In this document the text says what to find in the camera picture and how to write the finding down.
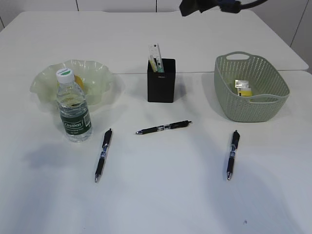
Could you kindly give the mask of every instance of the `black pen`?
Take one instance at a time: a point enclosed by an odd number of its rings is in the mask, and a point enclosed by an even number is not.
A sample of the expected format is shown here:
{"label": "black pen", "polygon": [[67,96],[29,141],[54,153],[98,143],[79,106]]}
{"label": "black pen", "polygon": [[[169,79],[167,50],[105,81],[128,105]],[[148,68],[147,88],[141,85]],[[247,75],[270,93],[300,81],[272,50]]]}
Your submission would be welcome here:
{"label": "black pen", "polygon": [[136,135],[142,135],[142,134],[147,134],[147,133],[154,133],[154,132],[163,131],[163,130],[167,130],[167,129],[185,128],[185,127],[189,126],[189,123],[191,123],[191,122],[192,121],[186,120],[186,121],[177,122],[177,123],[160,125],[158,127],[142,129],[140,131],[137,131]]}
{"label": "black pen", "polygon": [[239,138],[240,138],[240,135],[238,134],[238,132],[236,130],[235,132],[233,132],[233,136],[232,136],[231,152],[230,152],[230,156],[229,156],[228,169],[227,169],[228,180],[231,179],[232,174],[233,174],[235,152],[238,148]]}
{"label": "black pen", "polygon": [[98,182],[98,178],[102,174],[103,166],[104,166],[105,159],[106,159],[107,150],[109,147],[109,142],[111,141],[111,138],[112,138],[112,133],[113,133],[112,129],[110,128],[104,135],[104,141],[102,144],[102,152],[101,152],[101,155],[99,157],[98,164],[97,164],[95,182]]}

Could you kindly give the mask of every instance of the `table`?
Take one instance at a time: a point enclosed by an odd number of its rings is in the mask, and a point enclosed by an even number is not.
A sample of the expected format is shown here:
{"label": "table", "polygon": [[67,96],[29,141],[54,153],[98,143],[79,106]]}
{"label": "table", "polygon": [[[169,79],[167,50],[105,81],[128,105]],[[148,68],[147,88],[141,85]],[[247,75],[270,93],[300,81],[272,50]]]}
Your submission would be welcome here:
{"label": "table", "polygon": [[[30,74],[6,74],[0,115],[0,233],[309,234],[312,76],[281,72],[291,94],[268,122],[222,112],[213,73],[177,74],[174,103],[148,103],[146,74],[116,75],[94,133],[69,142],[58,114],[38,107]],[[183,129],[136,136],[180,120]],[[102,135],[114,133],[94,183]],[[241,134],[226,180],[231,135]]]}
{"label": "table", "polygon": [[95,60],[113,73],[146,73],[148,45],[159,43],[177,72],[213,72],[233,51],[260,55],[277,70],[308,65],[255,13],[23,12],[0,34],[0,70],[33,76],[68,59]]}

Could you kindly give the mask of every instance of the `plastic bottle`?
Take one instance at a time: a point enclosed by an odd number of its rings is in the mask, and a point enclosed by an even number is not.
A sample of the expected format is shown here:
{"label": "plastic bottle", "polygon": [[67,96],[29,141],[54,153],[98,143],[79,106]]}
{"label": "plastic bottle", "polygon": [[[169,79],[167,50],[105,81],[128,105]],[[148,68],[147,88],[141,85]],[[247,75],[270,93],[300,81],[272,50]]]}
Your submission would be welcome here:
{"label": "plastic bottle", "polygon": [[75,82],[71,69],[58,70],[57,78],[59,82],[58,108],[67,138],[73,142],[84,141],[92,134],[91,119],[84,92]]}

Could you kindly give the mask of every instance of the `basket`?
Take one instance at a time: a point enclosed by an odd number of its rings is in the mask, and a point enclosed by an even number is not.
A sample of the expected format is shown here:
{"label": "basket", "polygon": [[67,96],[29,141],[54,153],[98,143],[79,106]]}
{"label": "basket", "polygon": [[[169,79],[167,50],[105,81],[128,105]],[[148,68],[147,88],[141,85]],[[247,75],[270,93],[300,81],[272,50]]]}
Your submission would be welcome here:
{"label": "basket", "polygon": [[[248,59],[230,60],[229,55]],[[237,95],[236,79],[248,80],[253,96]],[[233,52],[217,57],[214,88],[225,115],[237,122],[264,122],[276,115],[289,96],[289,88],[279,72],[263,57]]]}

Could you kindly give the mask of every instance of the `pen tip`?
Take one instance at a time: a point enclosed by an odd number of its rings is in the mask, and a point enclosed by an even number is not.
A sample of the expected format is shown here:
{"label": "pen tip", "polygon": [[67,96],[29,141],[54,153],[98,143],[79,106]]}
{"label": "pen tip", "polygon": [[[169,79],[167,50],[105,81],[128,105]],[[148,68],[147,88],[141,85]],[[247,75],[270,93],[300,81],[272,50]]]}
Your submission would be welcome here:
{"label": "pen tip", "polygon": [[232,173],[231,173],[231,172],[228,172],[228,180],[231,179],[231,176],[232,176]]}

